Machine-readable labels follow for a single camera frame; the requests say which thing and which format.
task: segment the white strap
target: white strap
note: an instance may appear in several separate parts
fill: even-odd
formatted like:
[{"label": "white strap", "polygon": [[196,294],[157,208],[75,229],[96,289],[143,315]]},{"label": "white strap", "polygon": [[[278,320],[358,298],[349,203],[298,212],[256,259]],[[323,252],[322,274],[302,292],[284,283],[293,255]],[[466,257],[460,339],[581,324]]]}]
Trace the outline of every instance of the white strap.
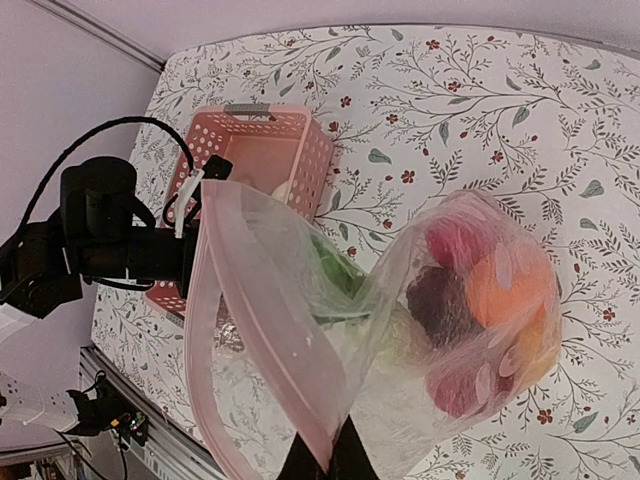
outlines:
[{"label": "white strap", "polygon": [[184,181],[178,190],[178,198],[173,205],[173,218],[175,219],[175,235],[176,238],[182,238],[184,232],[184,215],[187,211],[187,205],[193,192],[196,191],[200,181],[204,177],[204,170],[195,169],[189,177]]}]

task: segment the black object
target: black object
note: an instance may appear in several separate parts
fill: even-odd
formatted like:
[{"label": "black object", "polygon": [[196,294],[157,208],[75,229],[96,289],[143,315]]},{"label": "black object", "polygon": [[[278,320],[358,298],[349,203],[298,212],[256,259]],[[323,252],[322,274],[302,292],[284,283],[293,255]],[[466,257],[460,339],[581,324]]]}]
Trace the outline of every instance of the black object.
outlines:
[{"label": "black object", "polygon": [[[205,167],[205,178],[224,179],[230,173],[231,164],[217,155]],[[173,230],[155,228],[155,218],[135,197],[135,186],[134,167],[115,157],[92,158],[64,170],[60,208],[46,222],[26,224],[0,248],[0,303],[44,318],[82,298],[81,276],[87,283],[133,278],[143,284],[139,290],[154,281],[174,281],[186,298],[198,230],[187,225],[177,239]],[[199,195],[196,200],[193,209],[199,211]],[[193,209],[187,220],[195,216]],[[143,227],[133,226],[134,216]]]},{"label": "black object", "polygon": [[342,427],[325,474],[300,435],[296,435],[278,480],[379,480],[351,420]]},{"label": "black object", "polygon": [[[88,392],[95,390],[95,398]],[[120,438],[133,439],[141,447],[148,439],[146,417],[111,386],[106,375],[97,378],[88,391],[67,390],[78,410],[78,425],[64,432],[66,435],[95,437],[115,429]]]}]

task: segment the table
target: table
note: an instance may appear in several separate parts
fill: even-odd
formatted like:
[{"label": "table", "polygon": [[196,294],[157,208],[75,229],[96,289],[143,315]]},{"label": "table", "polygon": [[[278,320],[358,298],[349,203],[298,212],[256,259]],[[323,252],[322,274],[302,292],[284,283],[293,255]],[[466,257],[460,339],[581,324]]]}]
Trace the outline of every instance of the table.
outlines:
[{"label": "table", "polygon": [[[406,478],[640,476],[640,63],[497,29],[305,29],[175,54],[148,114],[186,134],[197,107],[247,102],[303,104],[322,123],[336,155],[316,222],[364,268],[460,188],[492,193],[555,264],[558,366]],[[131,162],[157,217],[177,154],[141,128]],[[198,438],[179,326],[102,288],[93,340]]]}]

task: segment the green vegetable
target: green vegetable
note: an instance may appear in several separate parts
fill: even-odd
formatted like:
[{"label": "green vegetable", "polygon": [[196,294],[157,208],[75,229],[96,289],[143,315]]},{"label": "green vegetable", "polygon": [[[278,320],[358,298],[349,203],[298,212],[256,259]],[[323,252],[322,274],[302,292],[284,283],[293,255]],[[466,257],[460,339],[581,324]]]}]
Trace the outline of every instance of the green vegetable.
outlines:
[{"label": "green vegetable", "polygon": [[[353,300],[362,288],[366,274],[345,255],[334,248],[325,246],[325,242],[321,237],[312,235],[311,242],[318,257],[320,257],[322,271],[329,282]],[[317,315],[315,315],[314,318],[319,325],[339,323],[347,320],[343,317],[320,317]]]}]

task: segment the plastic bag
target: plastic bag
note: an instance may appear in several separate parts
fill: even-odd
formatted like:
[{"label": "plastic bag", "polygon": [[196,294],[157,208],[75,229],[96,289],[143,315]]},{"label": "plastic bag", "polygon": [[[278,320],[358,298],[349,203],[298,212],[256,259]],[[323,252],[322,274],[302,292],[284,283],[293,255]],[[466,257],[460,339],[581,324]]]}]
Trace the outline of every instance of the plastic bag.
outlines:
[{"label": "plastic bag", "polygon": [[[240,183],[205,181],[202,197],[185,323],[188,388],[205,443],[232,479],[276,478],[297,431],[326,468],[408,263],[365,275],[290,207]],[[230,313],[222,325],[221,294]],[[225,330],[237,331],[242,347],[230,348]],[[262,384],[259,403],[270,413],[260,414],[271,417],[273,438],[242,444],[257,428],[238,425],[221,404],[237,388],[234,375]],[[220,392],[213,379],[225,378]]]},{"label": "plastic bag", "polygon": [[420,235],[401,307],[352,411],[384,479],[540,380],[561,341],[551,263],[491,197],[455,192],[406,228]]},{"label": "plastic bag", "polygon": [[[276,478],[295,431],[326,467],[349,412],[380,478],[402,478],[557,357],[549,260],[489,197],[447,197],[364,274],[266,195],[216,181],[202,194],[187,377],[205,443],[231,479]],[[221,325],[212,320],[222,293],[230,315]],[[229,348],[225,329],[242,348]],[[229,389],[262,385],[270,434],[256,442],[255,425],[232,418],[221,405],[230,393],[212,378]],[[253,435],[251,448],[239,430]]]}]

